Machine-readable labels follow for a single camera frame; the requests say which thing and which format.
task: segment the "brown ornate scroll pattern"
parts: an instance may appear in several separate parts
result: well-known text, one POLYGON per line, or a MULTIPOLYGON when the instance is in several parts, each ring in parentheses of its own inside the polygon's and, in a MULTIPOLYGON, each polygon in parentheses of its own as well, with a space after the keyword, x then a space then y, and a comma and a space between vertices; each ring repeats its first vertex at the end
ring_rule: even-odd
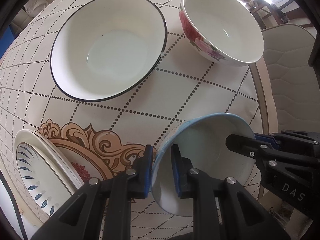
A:
POLYGON ((81 128, 76 123, 67 123, 62 128, 51 119, 42 123, 37 131, 57 147, 63 147, 81 155, 100 172, 104 179, 110 179, 121 171, 131 168, 135 158, 142 157, 145 145, 122 145, 120 137, 110 131, 96 132, 90 124, 81 128))

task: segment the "tablecloth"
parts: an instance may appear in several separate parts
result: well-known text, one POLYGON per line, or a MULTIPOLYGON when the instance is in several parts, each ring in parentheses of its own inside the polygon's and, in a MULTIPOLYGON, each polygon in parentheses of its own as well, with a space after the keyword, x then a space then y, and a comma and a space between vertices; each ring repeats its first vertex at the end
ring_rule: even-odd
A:
MULTIPOLYGON (((85 181, 91 177, 108 179, 131 167, 146 144, 153 145, 156 153, 166 133, 183 120, 228 112, 241 116, 254 132, 262 133, 249 67, 214 64, 201 57, 183 34, 181 0, 150 0, 164 14, 168 40, 148 78, 104 102, 86 103, 64 95, 50 73, 53 41, 63 23, 90 1, 52 2, 14 41, 0 66, 0 155, 20 195, 42 222, 48 215, 23 185, 12 152, 20 129, 32 129, 49 138, 85 181)), ((260 173, 254 167, 245 187, 256 198, 259 182, 260 173)), ((167 239, 188 233, 192 227, 192 217, 168 214, 151 194, 132 203, 134 240, 167 239)))

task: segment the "stacked plate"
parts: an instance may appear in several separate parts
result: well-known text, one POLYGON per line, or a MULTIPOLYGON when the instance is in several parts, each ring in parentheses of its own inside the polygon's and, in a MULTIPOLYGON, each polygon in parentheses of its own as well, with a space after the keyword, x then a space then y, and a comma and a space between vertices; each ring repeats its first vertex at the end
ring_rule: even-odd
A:
POLYGON ((20 130, 14 151, 24 185, 49 216, 84 184, 68 159, 35 131, 20 130))

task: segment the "chair backrest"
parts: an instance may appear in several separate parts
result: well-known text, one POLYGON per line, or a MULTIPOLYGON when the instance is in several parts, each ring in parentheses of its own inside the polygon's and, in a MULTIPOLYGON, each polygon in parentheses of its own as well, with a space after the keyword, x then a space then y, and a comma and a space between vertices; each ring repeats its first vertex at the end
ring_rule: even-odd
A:
POLYGON ((262 35, 279 131, 320 132, 320 89, 308 65, 314 37, 294 24, 264 29, 262 35))

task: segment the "blue leaf pattern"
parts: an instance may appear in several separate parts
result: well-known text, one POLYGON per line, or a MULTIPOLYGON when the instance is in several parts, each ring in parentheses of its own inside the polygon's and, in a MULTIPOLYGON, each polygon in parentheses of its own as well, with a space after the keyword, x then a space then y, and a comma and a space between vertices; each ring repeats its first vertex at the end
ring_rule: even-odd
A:
POLYGON ((33 190, 33 189, 35 189, 35 188, 37 188, 38 186, 36 186, 36 185, 32 185, 32 186, 30 186, 29 188, 28 188, 28 190, 33 190))
POLYGON ((29 164, 30 165, 30 163, 28 163, 28 161, 26 161, 25 159, 18 159, 18 161, 21 161, 21 162, 24 162, 24 163, 26 163, 26 164, 29 164))
POLYGON ((24 156, 25 156, 25 157, 27 157, 29 160, 31 160, 31 159, 29 158, 29 156, 28 156, 26 153, 24 153, 24 152, 18 152, 18 153, 20 153, 20 154, 24 155, 24 156))
POLYGON ((41 194, 36 195, 36 196, 35 196, 35 200, 38 200, 41 196, 42 196, 42 193, 41 193, 41 194))
POLYGON ((50 209, 50 215, 49 216, 52 216, 53 212, 54 212, 54 207, 52 205, 52 208, 50 209))
POLYGON ((24 147, 24 146, 20 146, 20 147, 21 147, 22 149, 25 149, 27 152, 29 152, 29 153, 31 154, 32 157, 34 157, 33 154, 30 152, 30 150, 29 150, 28 148, 26 148, 26 147, 24 147))
POLYGON ((46 200, 42 203, 41 208, 44 208, 44 207, 47 205, 47 203, 48 203, 48 200, 46 199, 46 200))
POLYGON ((26 167, 20 167, 19 169, 21 169, 21 170, 25 170, 25 171, 31 171, 31 170, 29 170, 28 168, 26 168, 26 167))

